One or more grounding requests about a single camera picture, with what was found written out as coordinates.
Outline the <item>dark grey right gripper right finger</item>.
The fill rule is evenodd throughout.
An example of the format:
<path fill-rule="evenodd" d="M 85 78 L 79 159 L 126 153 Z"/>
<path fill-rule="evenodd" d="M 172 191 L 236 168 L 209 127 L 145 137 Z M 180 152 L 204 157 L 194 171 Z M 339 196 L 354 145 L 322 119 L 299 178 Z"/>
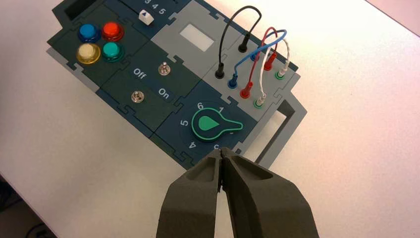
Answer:
<path fill-rule="evenodd" d="M 236 238 L 317 238 L 310 205 L 291 181 L 221 150 L 222 188 Z"/>

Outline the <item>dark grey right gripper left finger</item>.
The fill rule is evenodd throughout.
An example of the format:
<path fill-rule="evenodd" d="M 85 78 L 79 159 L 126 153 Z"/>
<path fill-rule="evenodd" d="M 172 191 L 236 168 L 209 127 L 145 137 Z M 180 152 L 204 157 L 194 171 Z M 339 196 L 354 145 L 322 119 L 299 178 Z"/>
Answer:
<path fill-rule="evenodd" d="M 159 214 L 158 238 L 214 237 L 221 160 L 220 150 L 215 149 L 169 186 Z"/>

